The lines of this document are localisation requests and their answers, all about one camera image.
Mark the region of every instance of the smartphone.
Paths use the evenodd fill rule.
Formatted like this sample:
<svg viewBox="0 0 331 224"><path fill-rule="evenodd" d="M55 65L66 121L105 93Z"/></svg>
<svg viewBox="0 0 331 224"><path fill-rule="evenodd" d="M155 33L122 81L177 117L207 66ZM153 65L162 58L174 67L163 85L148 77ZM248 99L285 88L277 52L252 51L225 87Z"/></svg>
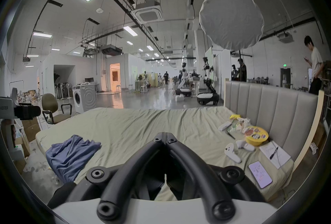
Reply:
<svg viewBox="0 0 331 224"><path fill-rule="evenodd" d="M264 188L272 183L272 179L267 171L264 169L259 161L256 161L250 165L248 168L252 172L255 180L258 182L260 188Z"/></svg>

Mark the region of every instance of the bed frame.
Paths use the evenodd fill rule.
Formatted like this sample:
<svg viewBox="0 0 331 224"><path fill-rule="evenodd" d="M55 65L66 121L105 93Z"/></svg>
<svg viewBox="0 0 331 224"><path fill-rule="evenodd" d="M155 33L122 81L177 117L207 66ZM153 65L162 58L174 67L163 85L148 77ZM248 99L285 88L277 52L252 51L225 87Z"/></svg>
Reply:
<svg viewBox="0 0 331 224"><path fill-rule="evenodd" d="M323 107L318 96L271 85L225 79L224 106L250 118L294 160L293 171L306 154L315 135Z"/></svg>

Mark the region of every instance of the notebook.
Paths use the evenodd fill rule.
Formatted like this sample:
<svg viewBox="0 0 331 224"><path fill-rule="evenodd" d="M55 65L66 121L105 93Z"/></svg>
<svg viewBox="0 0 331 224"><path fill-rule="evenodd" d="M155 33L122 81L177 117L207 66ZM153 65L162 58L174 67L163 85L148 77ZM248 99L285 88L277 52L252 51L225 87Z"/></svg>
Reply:
<svg viewBox="0 0 331 224"><path fill-rule="evenodd" d="M277 147L277 152L270 160L270 156L274 153ZM259 149L267 157L267 159L270 160L273 165L275 165L277 169L279 169L280 166L283 166L291 158L291 156L288 155L285 150L279 147L275 141L269 142L268 144L259 147Z"/></svg>

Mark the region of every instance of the pen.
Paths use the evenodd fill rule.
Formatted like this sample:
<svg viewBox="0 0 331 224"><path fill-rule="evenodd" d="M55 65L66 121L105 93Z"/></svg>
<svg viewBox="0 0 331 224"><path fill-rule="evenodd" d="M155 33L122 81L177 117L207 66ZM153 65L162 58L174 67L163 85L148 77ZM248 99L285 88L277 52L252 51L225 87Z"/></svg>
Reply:
<svg viewBox="0 0 331 224"><path fill-rule="evenodd" d="M276 154L277 150L278 150L278 147L275 149L275 151L273 152L273 154L271 154L270 160L274 157L274 155Z"/></svg>

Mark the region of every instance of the black pants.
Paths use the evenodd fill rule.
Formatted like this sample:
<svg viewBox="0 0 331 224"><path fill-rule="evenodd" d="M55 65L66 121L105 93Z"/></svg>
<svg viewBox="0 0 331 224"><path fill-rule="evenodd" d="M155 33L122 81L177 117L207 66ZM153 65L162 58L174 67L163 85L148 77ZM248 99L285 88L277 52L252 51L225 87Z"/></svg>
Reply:
<svg viewBox="0 0 331 224"><path fill-rule="evenodd" d="M321 89L322 81L320 78L314 78L310 85L309 93L318 95L318 91Z"/></svg>

